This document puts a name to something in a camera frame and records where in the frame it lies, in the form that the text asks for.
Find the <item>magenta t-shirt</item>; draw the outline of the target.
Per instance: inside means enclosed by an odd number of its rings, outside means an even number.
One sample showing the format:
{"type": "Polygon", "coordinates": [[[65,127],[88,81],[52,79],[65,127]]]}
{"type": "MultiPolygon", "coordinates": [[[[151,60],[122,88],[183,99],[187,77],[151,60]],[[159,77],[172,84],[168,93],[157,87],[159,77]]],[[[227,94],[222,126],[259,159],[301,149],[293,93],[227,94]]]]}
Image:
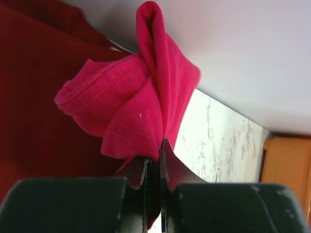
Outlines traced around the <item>magenta t-shirt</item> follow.
{"type": "Polygon", "coordinates": [[[96,167],[103,175],[136,156],[156,164],[163,140],[175,145],[201,77],[167,34],[156,2],[137,9],[136,30],[138,53],[114,62],[87,60],[55,98],[86,133],[102,139],[96,167]]]}

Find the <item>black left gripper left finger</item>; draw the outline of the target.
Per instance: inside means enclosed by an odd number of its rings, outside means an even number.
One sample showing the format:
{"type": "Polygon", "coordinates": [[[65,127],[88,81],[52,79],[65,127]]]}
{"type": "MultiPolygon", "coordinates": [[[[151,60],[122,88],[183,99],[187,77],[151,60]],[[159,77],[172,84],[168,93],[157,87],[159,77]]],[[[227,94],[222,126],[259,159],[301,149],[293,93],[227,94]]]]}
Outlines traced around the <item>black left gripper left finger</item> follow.
{"type": "Polygon", "coordinates": [[[3,233],[145,233],[152,161],[136,157],[109,178],[19,181],[0,210],[3,233]]]}

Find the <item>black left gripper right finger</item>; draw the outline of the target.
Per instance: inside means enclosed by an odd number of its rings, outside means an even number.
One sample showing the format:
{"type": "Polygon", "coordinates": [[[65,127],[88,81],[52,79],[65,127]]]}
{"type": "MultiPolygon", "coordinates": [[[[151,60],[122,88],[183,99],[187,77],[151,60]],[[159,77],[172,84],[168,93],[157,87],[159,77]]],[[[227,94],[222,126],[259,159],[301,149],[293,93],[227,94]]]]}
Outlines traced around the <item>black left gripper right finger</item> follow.
{"type": "Polygon", "coordinates": [[[164,233],[308,233],[294,193],[275,183],[208,183],[173,152],[160,148],[164,233]]]}

